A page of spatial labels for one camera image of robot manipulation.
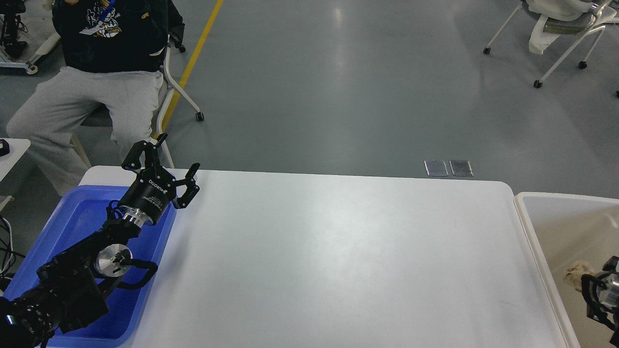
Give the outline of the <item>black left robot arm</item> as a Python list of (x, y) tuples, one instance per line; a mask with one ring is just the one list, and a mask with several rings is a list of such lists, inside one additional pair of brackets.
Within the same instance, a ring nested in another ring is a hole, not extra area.
[(139, 290), (158, 270), (152, 261), (140, 260), (128, 241), (144, 225), (159, 222), (168, 205), (186, 208), (199, 191), (194, 163), (177, 180), (159, 159), (165, 132), (155, 143), (136, 142), (122, 163), (136, 179), (120, 200), (106, 208), (101, 229), (53, 256), (37, 269), (38, 284), (14, 300), (1, 298), (1, 346), (46, 347), (56, 330), (80, 330), (110, 311), (107, 298), (116, 289)]

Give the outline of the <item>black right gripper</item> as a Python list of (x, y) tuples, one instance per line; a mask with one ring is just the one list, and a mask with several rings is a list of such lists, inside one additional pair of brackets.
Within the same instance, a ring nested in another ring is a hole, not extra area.
[(617, 272), (601, 272), (582, 276), (582, 296), (595, 310), (617, 310), (619, 278)]

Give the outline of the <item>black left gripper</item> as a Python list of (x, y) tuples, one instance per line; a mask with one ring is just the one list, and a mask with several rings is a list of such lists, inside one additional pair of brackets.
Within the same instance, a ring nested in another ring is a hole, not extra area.
[[(155, 143), (151, 141), (134, 143), (121, 163), (122, 169), (138, 174), (135, 182), (119, 200), (118, 207), (124, 214), (141, 212), (146, 216), (147, 225), (159, 222), (171, 200), (175, 209), (184, 209), (200, 190), (195, 180), (200, 163), (193, 163), (181, 180), (176, 180), (161, 165), (159, 148), (164, 145), (167, 137), (167, 133), (161, 133)], [(176, 196), (177, 187), (185, 187), (179, 197)]]

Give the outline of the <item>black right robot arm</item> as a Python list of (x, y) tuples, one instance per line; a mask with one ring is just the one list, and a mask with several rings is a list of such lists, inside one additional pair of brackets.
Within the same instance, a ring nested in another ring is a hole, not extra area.
[(587, 304), (587, 317), (613, 331), (610, 342), (618, 344), (618, 258), (612, 256), (596, 275), (581, 276), (582, 297)]

